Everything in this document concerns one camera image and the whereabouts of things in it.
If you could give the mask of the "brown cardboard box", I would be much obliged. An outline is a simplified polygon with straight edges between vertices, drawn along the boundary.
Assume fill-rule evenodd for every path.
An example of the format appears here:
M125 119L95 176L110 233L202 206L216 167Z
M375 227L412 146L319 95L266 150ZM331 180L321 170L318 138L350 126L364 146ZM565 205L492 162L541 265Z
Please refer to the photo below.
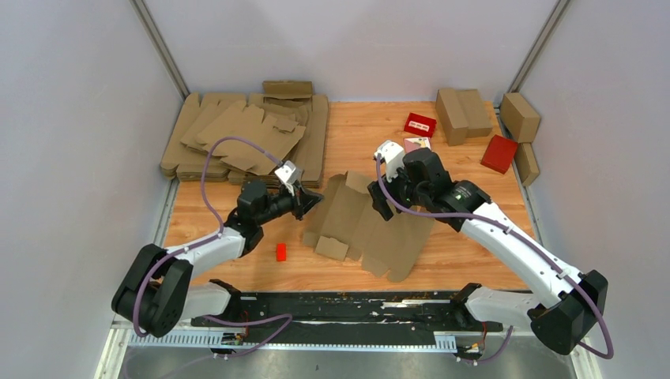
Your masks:
M385 221L372 207L371 183L354 171L330 177L323 200L308 214L303 244L336 261L361 261L372 275L399 283L412 271L435 221L406 212Z

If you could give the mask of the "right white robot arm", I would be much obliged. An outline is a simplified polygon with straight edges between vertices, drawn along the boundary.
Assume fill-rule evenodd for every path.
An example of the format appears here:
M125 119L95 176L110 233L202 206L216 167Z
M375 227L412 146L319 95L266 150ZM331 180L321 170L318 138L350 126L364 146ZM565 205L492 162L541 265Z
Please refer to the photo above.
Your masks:
M524 295L467 285L451 308L458 328L494 321L529 328L557 354L568 355L580 346L600 358L613 358L604 320L608 280L603 274L583 272L549 252L474 182L453 180L429 148L406 152L385 141L373 159L377 178L368 191L384 220L405 212L448 224L493 253L530 289Z

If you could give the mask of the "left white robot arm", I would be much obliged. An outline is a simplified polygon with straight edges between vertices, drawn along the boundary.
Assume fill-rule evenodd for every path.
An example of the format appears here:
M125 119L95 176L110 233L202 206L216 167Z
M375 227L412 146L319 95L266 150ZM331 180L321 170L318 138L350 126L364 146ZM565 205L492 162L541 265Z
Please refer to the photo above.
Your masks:
M220 280L193 287L191 280L226 261L250 253L264 236L263 225L286 214L301 220L323 200L300 183L268 191L263 181L243 185L222 226L186 245L143 246L111 300L111 309L133 323L139 336L162 337L180 321L212 315L235 325L242 305Z

